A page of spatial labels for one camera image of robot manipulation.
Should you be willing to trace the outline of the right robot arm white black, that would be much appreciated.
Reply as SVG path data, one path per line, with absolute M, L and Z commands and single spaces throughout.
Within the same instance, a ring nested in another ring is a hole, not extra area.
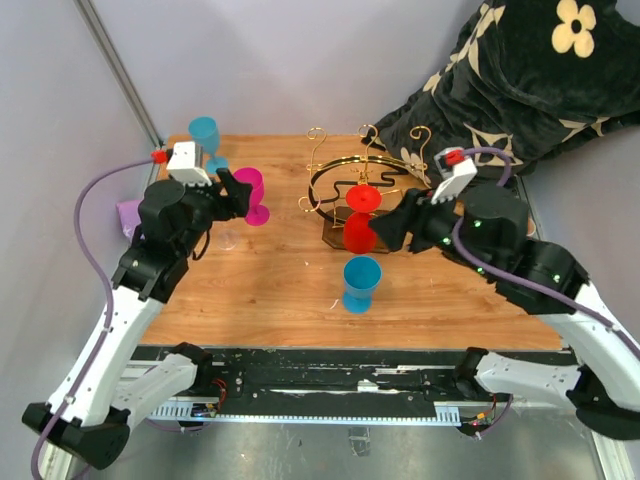
M 481 185 L 454 201 L 409 190 L 370 228 L 392 252 L 437 247 L 474 269 L 497 294 L 551 326 L 577 361 L 557 366 L 468 348 L 451 383 L 466 400 L 506 394 L 571 408 L 589 429 L 613 440 L 639 437 L 639 343 L 609 311 L 586 269 L 566 248 L 527 235 L 529 209 L 510 190 Z

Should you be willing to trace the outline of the red wine glass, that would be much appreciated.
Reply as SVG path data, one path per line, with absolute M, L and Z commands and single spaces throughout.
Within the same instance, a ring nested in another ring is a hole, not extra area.
M 344 225 L 343 244 L 351 253 L 365 254 L 375 247 L 377 236 L 368 223 L 381 201 L 381 193 L 371 185 L 359 184 L 348 190 L 346 202 L 353 213 Z

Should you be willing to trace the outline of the cyan wine glass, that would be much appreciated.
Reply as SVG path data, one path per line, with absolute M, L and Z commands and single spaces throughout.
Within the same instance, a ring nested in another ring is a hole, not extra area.
M 352 257 L 344 266 L 342 304 L 353 314 L 366 313 L 382 278 L 380 264 L 370 256 Z
M 229 168 L 228 160 L 217 154 L 221 138 L 217 122 L 213 118 L 200 116 L 193 119 L 189 123 L 188 131 L 192 139 L 209 155 L 205 165 L 209 174 L 215 174 L 221 168 Z

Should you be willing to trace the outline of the gold wire wine glass rack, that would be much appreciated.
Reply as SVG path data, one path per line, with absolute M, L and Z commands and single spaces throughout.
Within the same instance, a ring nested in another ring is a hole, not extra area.
M 325 219 L 333 229 L 343 231 L 343 247 L 355 254 L 364 254 L 376 248 L 378 237 L 368 226 L 368 221 L 377 215 L 385 195 L 380 189 L 385 187 L 389 194 L 396 191 L 394 178 L 398 175 L 415 174 L 425 185 L 427 165 L 422 157 L 416 162 L 401 162 L 384 155 L 371 155 L 368 151 L 378 140 L 379 131 L 365 124 L 358 130 L 365 141 L 366 151 L 362 155 L 341 157 L 319 164 L 315 161 L 316 151 L 326 141 L 328 134 L 321 127 L 313 127 L 307 138 L 315 143 L 307 170 L 309 172 L 307 194 L 298 199 L 298 207 L 305 213 L 316 213 Z M 354 181 L 337 180 L 333 184 L 335 195 L 324 199 L 316 190 L 317 180 L 328 171 L 356 164 L 358 178 Z

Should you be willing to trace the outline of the purple cloth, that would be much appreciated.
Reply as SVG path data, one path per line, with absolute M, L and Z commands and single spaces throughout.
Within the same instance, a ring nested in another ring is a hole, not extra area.
M 140 203 L 140 200 L 128 200 L 116 204 L 122 232 L 129 242 L 133 239 L 136 227 L 141 223 L 138 213 Z

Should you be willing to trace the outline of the magenta wine glass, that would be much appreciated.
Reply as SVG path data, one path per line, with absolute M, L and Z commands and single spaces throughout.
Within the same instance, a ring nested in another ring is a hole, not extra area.
M 265 194 L 264 177 L 262 173 L 252 167 L 244 167 L 234 172 L 234 178 L 241 183 L 252 186 L 249 198 L 249 211 L 245 221 L 250 226 L 262 226 L 270 219 L 269 209 L 262 203 Z

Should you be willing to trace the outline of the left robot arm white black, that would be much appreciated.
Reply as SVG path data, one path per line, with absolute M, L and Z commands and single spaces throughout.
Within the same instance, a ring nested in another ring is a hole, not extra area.
M 242 218 L 252 187 L 222 168 L 216 178 L 148 186 L 140 224 L 113 277 L 99 276 L 105 311 L 73 368 L 42 403 L 29 404 L 23 423 L 49 442 L 103 470 L 116 461 L 131 432 L 171 397 L 200 396 L 217 385 L 212 356 L 183 342 L 126 387 L 119 382 L 142 335 L 163 310 L 192 260 L 200 259 L 216 222 Z

